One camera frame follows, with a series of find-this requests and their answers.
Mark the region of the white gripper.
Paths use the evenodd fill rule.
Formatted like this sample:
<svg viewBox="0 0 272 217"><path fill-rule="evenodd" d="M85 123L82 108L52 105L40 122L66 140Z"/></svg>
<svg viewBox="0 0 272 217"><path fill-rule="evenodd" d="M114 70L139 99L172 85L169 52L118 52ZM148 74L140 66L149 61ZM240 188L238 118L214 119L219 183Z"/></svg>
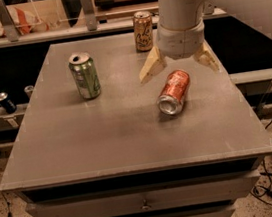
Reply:
<svg viewBox="0 0 272 217"><path fill-rule="evenodd" d="M213 71L219 70L215 57L204 42L204 22L200 21L193 28L187 30L169 30L162 25L157 28L156 46L150 50L144 65L139 73L141 84L148 83L150 79L158 75L166 68L163 57L171 59L193 58L200 65L207 66Z"/></svg>

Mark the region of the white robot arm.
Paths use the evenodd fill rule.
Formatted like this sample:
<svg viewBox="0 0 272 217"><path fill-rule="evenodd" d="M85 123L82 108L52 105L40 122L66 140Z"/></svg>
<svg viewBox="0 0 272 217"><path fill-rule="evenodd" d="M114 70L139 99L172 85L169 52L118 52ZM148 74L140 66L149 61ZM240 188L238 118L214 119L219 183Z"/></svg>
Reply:
<svg viewBox="0 0 272 217"><path fill-rule="evenodd" d="M158 0L157 42L140 71L148 82L166 59L192 56L211 69L218 63L206 40L231 73L272 68L272 0Z"/></svg>

